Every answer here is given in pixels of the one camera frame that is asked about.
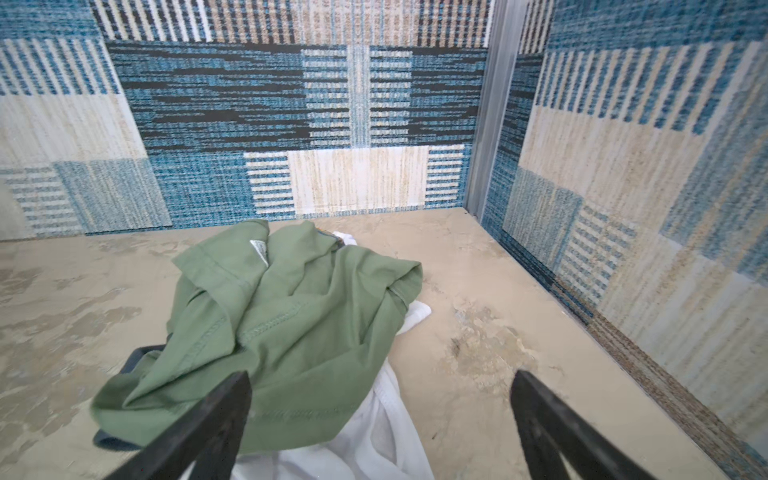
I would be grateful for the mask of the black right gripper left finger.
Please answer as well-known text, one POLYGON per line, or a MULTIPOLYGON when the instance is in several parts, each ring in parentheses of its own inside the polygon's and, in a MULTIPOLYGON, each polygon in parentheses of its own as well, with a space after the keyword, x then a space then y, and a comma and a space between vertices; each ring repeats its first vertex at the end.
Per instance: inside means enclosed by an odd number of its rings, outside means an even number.
POLYGON ((251 405, 248 375, 228 376, 110 479, 228 479, 251 405))

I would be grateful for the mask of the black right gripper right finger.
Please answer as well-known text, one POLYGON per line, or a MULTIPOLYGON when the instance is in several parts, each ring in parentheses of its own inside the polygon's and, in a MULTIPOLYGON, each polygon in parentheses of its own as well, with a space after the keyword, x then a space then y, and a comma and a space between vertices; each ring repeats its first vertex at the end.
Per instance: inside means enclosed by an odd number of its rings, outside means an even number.
POLYGON ((509 393, 525 461, 532 479, 651 479, 527 370, 515 373, 509 393))

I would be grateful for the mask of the dark blue cloth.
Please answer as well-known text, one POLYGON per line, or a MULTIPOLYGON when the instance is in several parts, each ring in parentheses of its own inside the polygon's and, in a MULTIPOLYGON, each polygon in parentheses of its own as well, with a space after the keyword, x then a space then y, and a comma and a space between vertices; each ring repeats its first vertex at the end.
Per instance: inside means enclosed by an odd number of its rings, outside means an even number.
MULTIPOLYGON (((165 345, 150 345, 135 349, 128 357, 120 374, 131 373, 135 370, 139 361, 148 353, 162 352, 165 345)), ((99 429, 93 437, 93 444, 102 450, 111 452, 134 452, 141 449, 139 445, 124 441, 99 429)))

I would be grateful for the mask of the green cloth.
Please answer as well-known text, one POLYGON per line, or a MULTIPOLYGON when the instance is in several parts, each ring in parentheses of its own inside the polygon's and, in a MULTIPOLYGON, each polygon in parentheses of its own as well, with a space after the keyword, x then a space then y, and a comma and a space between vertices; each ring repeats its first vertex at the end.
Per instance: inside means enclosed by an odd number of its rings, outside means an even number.
POLYGON ((252 389, 242 453, 332 440, 372 389, 423 284, 419 262, 347 245, 308 221, 279 230, 245 221, 174 265, 165 346, 91 404, 102 431, 140 447, 238 372, 252 389))

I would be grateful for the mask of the white cloth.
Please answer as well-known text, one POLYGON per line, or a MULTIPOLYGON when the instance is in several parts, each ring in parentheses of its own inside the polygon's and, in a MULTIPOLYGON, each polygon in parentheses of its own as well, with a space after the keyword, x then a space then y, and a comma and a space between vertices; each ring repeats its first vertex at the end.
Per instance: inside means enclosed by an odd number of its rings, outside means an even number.
MULTIPOLYGON (((416 299, 397 335, 424 316, 416 299)), ((256 454, 259 460, 248 462, 247 472, 264 467, 281 476, 343 479, 410 479, 431 473, 388 357, 363 403, 332 440, 256 454)))

